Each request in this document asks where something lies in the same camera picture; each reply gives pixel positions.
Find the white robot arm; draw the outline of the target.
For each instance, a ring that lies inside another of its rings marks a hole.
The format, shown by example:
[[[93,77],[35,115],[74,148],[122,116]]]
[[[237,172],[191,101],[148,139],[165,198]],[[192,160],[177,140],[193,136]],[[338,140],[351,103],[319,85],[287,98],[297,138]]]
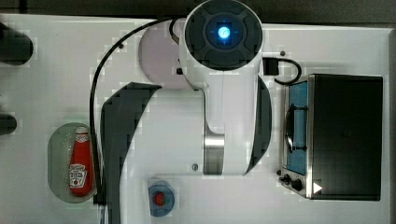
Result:
[[[131,82],[101,111],[106,224],[151,224],[176,197],[170,180],[244,175],[265,153],[272,128],[259,76],[264,33],[236,0],[207,0],[185,20],[179,62],[187,85]]]

